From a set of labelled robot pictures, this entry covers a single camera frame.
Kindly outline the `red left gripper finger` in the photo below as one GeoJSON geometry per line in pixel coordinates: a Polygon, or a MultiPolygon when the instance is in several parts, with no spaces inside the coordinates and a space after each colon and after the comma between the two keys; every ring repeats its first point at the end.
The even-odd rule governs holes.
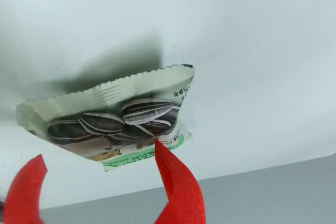
{"type": "Polygon", "coordinates": [[[47,172],[41,154],[32,158],[20,169],[5,199],[3,223],[43,223],[39,214],[39,198],[47,172]]]}

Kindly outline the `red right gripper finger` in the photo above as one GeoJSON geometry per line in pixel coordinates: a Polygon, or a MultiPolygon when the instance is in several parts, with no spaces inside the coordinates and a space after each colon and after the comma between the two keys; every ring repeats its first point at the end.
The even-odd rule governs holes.
{"type": "Polygon", "coordinates": [[[156,223],[206,223],[200,186],[192,172],[159,140],[155,141],[155,161],[168,203],[156,223]]]}

